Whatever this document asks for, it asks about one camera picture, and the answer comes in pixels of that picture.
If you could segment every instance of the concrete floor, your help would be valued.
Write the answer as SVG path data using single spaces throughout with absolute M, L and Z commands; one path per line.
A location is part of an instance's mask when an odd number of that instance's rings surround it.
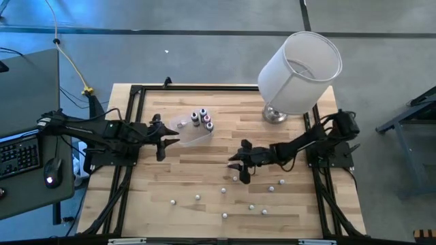
M 427 0 L 307 0 L 314 31 L 436 32 L 436 2 Z M 298 0 L 75 0 L 53 3 L 61 26 L 99 29 L 303 30 Z M 2 23 L 13 27 L 51 27 L 50 10 L 40 0 L 12 0 Z M 22 53 L 53 48 L 52 34 L 0 33 L 0 46 Z M 115 82 L 251 83 L 285 37 L 61 35 L 100 101 Z M 367 232 L 374 238 L 413 241 L 414 229 L 436 228 L 436 196 L 400 200 L 410 185 L 396 135 L 374 128 L 399 112 L 410 99 L 435 86 L 436 39 L 334 38 L 343 71 L 334 82 L 337 104 L 357 113 L 362 146 L 354 152 L 355 175 Z M 0 59 L 12 54 L 0 53 Z M 61 57 L 61 85 L 79 95 L 78 76 Z M 86 117 L 66 98 L 68 114 Z M 79 193 L 65 201 L 75 213 Z M 23 224 L 14 229 L 13 224 Z M 65 235 L 53 227 L 51 209 L 42 208 L 0 221 L 0 240 Z

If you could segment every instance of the white lamp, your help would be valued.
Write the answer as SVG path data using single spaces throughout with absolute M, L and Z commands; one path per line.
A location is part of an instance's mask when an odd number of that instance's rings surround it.
M 292 34 L 259 74 L 264 119 L 277 124 L 308 112 L 341 70 L 341 55 L 328 39 L 309 31 Z

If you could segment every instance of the silver lamp base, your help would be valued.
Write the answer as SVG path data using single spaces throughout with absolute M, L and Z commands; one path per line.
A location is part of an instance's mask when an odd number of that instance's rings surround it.
M 264 109 L 262 110 L 262 116 L 264 117 L 264 120 L 271 124 L 279 124 L 287 119 L 287 115 L 284 113 L 280 113 L 268 105 L 265 105 Z

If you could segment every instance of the wooden table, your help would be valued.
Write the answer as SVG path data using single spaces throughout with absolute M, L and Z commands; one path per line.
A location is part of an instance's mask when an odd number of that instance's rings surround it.
M 119 108 L 125 113 L 130 86 L 114 84 L 109 109 Z M 162 162 L 156 161 L 155 147 L 142 148 L 131 179 L 123 237 L 321 238 L 313 176 L 304 151 L 298 154 L 290 173 L 270 165 L 258 167 L 251 184 L 232 181 L 238 172 L 226 167 L 227 159 L 236 153 L 241 140 L 267 146 L 288 142 L 305 132 L 302 116 L 290 116 L 281 125 L 264 122 L 263 106 L 258 92 L 147 91 L 141 122 L 148 123 L 154 114 L 160 113 L 169 126 L 175 116 L 208 108 L 215 134 L 198 146 L 168 147 Z M 320 116 L 337 112 L 331 87 L 318 106 Z M 107 118 L 116 119 L 116 114 Z M 78 232 L 88 228 L 106 205 L 113 171 L 113 167 L 103 167 L 92 175 Z M 355 228 L 365 233 L 352 177 L 343 169 L 331 172 L 339 207 Z M 280 179 L 285 184 L 279 185 Z M 268 192 L 270 186 L 274 186 L 274 192 Z M 226 188 L 227 193 L 222 194 L 221 188 Z M 177 202 L 175 206 L 170 204 L 172 199 Z M 255 206 L 254 210 L 249 210 L 250 204 Z M 267 215 L 261 214 L 263 209 L 268 211 Z M 112 228 L 117 210 L 118 206 L 114 209 Z M 333 231 L 330 209 L 326 211 Z

